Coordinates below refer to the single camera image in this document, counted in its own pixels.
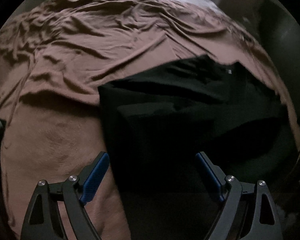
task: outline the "dark folded fabric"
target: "dark folded fabric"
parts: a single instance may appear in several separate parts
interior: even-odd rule
[[[240,63],[220,65],[208,56],[109,82],[99,94],[117,181],[155,176],[199,151],[216,163],[229,155],[233,161],[257,157],[288,124],[274,91]]]

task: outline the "bed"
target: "bed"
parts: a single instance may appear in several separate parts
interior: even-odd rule
[[[293,103],[271,59],[211,0],[47,0],[2,28],[0,118],[7,121],[2,187],[15,236],[20,238],[39,180],[63,181],[107,150],[100,85],[199,55],[224,65],[240,62],[274,90],[287,106],[294,140],[287,147],[300,149]],[[102,239],[131,239],[124,200],[109,168],[86,206]],[[75,239],[64,206],[59,208],[68,239]]]

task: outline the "blue rubber pad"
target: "blue rubber pad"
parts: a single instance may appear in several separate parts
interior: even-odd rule
[[[222,185],[217,176],[214,174],[212,168],[210,168],[210,166],[200,153],[197,153],[195,158],[198,165],[198,172],[201,176],[202,182],[204,183],[212,200],[216,202],[225,201],[225,198],[222,194]]]
[[[109,165],[109,155],[104,153],[83,184],[83,192],[80,197],[80,201],[83,205],[86,205],[94,198],[98,187],[100,186],[100,183],[109,168]]]

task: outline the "brown blanket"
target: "brown blanket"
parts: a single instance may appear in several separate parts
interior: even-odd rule
[[[52,0],[0,31],[1,151],[9,224],[20,237],[36,183],[65,180],[106,147],[98,86],[162,63],[208,54],[239,61],[288,107],[289,93],[261,46],[228,17],[169,0]],[[130,239],[111,169],[86,206],[103,240]],[[75,239],[60,205],[69,240]]]

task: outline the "bolt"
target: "bolt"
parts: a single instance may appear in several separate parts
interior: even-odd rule
[[[266,185],[266,183],[263,180],[259,180],[258,183],[262,187],[264,187]]]
[[[76,181],[77,180],[77,176],[76,175],[71,175],[70,177],[69,177],[69,181]]]
[[[227,179],[227,181],[234,181],[235,177],[232,175],[228,175],[228,176],[226,176],[226,179]]]
[[[38,186],[43,186],[44,184],[46,184],[46,181],[43,179],[43,180],[40,180],[39,182],[38,182]]]

